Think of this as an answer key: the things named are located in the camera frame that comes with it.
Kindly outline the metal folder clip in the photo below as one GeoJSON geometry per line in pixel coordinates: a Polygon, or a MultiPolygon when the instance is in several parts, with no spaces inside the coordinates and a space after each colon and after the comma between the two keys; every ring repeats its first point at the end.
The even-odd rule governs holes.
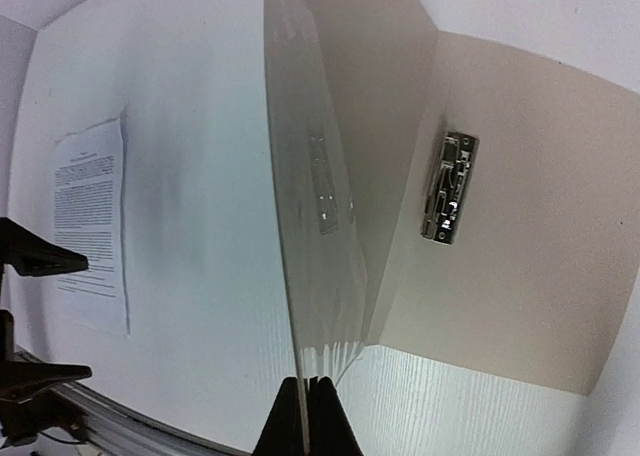
{"type": "Polygon", "coordinates": [[[437,140],[429,177],[421,236],[437,244],[453,244],[473,174],[479,138],[448,131],[437,140]]]}

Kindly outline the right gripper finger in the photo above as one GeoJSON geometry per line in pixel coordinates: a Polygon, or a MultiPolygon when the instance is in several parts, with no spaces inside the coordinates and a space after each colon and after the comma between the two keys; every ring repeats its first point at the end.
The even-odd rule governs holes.
{"type": "Polygon", "coordinates": [[[259,455],[362,456],[331,378],[285,378],[253,450],[259,455]]]}

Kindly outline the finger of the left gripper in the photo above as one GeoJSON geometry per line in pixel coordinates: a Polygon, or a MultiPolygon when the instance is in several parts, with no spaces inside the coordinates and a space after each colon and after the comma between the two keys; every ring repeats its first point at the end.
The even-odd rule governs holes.
{"type": "Polygon", "coordinates": [[[56,246],[7,217],[1,218],[1,266],[20,276],[54,276],[89,269],[86,256],[56,246]]]}

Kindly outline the printed paper sheet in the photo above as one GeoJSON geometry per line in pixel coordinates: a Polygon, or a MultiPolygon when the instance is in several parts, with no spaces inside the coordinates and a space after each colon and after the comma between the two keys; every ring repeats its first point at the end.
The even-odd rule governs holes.
{"type": "Polygon", "coordinates": [[[62,139],[51,156],[50,180],[53,241],[88,260],[86,270],[59,275],[50,283],[59,313],[89,328],[126,336],[121,120],[62,139]]]}

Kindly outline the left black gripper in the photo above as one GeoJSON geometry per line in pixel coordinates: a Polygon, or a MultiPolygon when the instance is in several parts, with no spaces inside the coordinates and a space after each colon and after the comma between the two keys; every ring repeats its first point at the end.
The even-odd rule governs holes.
{"type": "Polygon", "coordinates": [[[1,437],[6,444],[32,444],[44,436],[61,444],[84,444],[88,432],[79,409],[53,389],[90,378],[89,366],[48,364],[16,358],[15,321],[1,311],[1,437]]]}

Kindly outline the beige file folder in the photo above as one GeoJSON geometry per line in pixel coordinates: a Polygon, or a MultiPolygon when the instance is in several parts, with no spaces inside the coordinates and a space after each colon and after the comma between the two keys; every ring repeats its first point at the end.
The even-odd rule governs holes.
{"type": "Polygon", "coordinates": [[[591,393],[639,268],[639,95],[419,0],[264,0],[294,351],[591,393]]]}

